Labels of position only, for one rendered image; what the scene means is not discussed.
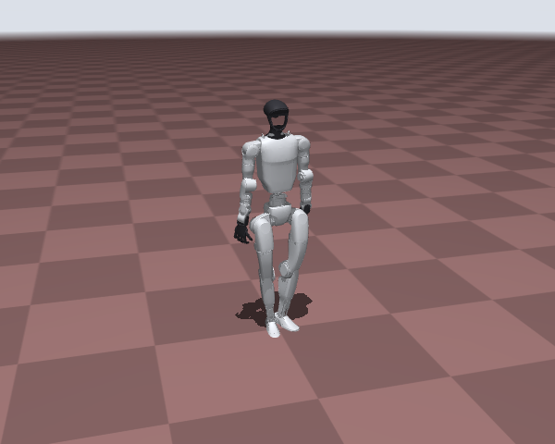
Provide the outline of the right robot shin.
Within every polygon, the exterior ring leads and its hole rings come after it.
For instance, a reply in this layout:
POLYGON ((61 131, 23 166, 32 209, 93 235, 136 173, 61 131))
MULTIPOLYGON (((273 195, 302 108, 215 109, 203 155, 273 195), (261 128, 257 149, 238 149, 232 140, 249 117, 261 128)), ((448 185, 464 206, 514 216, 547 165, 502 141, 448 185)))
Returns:
POLYGON ((261 295, 262 295, 262 299, 266 310, 267 322, 269 323, 270 318, 272 319, 272 322, 275 322, 274 321, 274 304, 275 304, 274 283, 273 281, 271 281, 271 278, 265 278, 264 281, 261 279, 260 268, 258 269, 258 273, 260 278, 261 295))

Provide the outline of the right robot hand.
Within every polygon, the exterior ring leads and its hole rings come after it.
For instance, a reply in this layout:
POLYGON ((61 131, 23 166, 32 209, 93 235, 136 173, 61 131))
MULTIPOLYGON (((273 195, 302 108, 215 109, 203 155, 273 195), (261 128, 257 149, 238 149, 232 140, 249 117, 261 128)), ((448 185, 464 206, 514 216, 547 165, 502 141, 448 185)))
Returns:
POLYGON ((234 238, 237 239, 237 241, 240 241, 240 242, 246 243, 246 244, 249 243, 248 241, 246 241, 246 236, 248 237, 248 239, 250 241, 253 240, 250 237, 249 233, 247 232, 248 229, 247 229, 246 226, 248 225, 248 222, 249 222, 249 217, 248 216, 246 216, 244 224, 239 222, 238 219, 237 219, 237 224, 238 225, 235 227, 235 233, 234 233, 234 238))

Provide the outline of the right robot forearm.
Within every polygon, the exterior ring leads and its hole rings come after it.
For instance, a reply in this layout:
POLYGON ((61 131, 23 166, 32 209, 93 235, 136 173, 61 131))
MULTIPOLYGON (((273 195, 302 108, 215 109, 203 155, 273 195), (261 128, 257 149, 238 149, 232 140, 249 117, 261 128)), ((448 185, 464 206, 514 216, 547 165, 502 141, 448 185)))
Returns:
POLYGON ((238 214, 238 221, 243 223, 245 222, 246 216, 252 211, 252 197, 253 194, 251 192, 246 191, 246 182, 243 180, 240 185, 240 207, 239 207, 239 214, 238 214))

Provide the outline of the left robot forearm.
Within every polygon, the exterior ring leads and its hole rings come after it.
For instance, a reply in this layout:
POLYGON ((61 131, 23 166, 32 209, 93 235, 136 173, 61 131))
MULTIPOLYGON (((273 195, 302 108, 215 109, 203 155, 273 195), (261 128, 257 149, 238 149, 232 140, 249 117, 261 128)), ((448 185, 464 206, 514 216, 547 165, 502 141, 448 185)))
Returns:
MULTIPOLYGON (((309 204, 312 207, 312 204, 311 204, 311 200, 312 200, 312 192, 311 192, 312 182, 313 182, 313 180, 310 180, 310 181, 305 182, 305 183, 300 182, 300 189, 301 189, 300 206, 301 206, 302 210, 304 209, 304 207, 307 204, 309 204)), ((310 207, 310 209, 311 209, 311 207, 310 207)))

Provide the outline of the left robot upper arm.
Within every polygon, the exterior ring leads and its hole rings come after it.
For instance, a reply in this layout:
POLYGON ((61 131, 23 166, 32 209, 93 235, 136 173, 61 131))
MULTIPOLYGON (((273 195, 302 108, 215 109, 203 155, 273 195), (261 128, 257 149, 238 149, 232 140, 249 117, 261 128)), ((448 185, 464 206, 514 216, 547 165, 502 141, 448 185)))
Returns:
POLYGON ((298 142, 298 175, 297 179, 301 183, 308 182, 313 179, 313 172, 308 168, 310 162, 310 142, 302 135, 294 135, 298 142))

